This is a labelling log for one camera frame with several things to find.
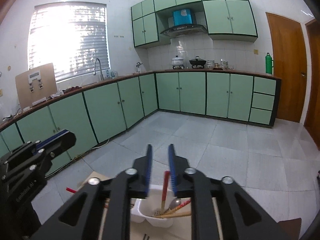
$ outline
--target wooden board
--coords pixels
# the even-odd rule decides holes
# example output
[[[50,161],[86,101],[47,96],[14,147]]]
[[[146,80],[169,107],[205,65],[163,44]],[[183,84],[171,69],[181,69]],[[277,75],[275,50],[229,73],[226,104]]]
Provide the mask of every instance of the wooden board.
[[[38,81],[34,80],[32,82],[34,91],[30,92],[28,76],[36,71],[40,72],[43,87],[40,89]],[[48,99],[50,95],[55,94],[58,91],[52,63],[28,70],[17,75],[15,79],[21,110],[27,106],[32,107],[32,103],[40,100],[41,98],[46,97]]]
[[[311,93],[304,123],[307,131],[320,149],[320,23],[313,20],[306,24],[311,50]]]
[[[301,24],[266,14],[271,31],[274,75],[282,79],[277,118],[299,122],[307,85],[307,54]]]

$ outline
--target white wall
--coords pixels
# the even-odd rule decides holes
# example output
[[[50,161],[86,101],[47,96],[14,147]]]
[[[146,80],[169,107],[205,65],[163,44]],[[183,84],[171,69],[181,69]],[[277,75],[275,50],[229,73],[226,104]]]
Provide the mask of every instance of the white wall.
[[[149,66],[151,69],[171,68],[170,59],[180,55],[190,66],[189,60],[199,56],[206,60],[220,62],[222,58],[229,61],[237,70],[265,73],[265,56],[269,52],[273,57],[272,42],[266,12],[285,16],[304,23],[313,19],[313,15],[303,0],[250,0],[258,30],[255,43],[240,41],[212,41],[208,35],[184,36],[171,39],[171,45],[148,49]],[[302,27],[305,41],[308,42],[305,27]],[[309,104],[311,87],[311,55],[306,44],[308,59],[307,92],[301,123],[304,122]]]
[[[17,110],[18,99],[15,76],[28,70],[27,43],[31,16],[35,5],[61,0],[16,0],[0,25],[0,118]],[[133,73],[138,61],[148,65],[145,49],[134,49],[131,23],[131,6],[141,0],[71,0],[105,3],[107,5],[108,44],[111,68],[119,75]],[[89,83],[92,76],[83,76],[69,85]]]

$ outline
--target window blind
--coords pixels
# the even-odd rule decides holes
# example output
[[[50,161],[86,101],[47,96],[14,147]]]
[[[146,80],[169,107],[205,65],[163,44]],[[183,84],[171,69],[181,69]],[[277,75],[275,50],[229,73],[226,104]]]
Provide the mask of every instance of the window blind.
[[[52,62],[56,81],[62,81],[93,72],[96,58],[102,69],[109,69],[105,4],[35,6],[28,38],[29,68]]]

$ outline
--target window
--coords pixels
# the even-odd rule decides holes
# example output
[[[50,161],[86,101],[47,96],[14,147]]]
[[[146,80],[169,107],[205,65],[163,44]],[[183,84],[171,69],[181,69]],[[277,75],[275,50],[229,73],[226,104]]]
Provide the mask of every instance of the window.
[[[109,69],[106,5],[59,2],[35,7],[28,38],[28,66],[53,63],[56,81],[91,73],[96,58]]]

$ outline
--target tile floor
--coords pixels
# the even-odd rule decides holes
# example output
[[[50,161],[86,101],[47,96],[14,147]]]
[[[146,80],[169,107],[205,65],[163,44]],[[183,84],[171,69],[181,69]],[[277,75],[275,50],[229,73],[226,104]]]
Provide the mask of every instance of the tile floor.
[[[302,218],[301,235],[320,208],[320,153],[305,128],[276,120],[273,129],[156,112],[49,179],[33,200],[44,223],[92,171],[114,177],[153,146],[152,184],[168,170],[167,147],[208,177],[232,176],[276,220]]]

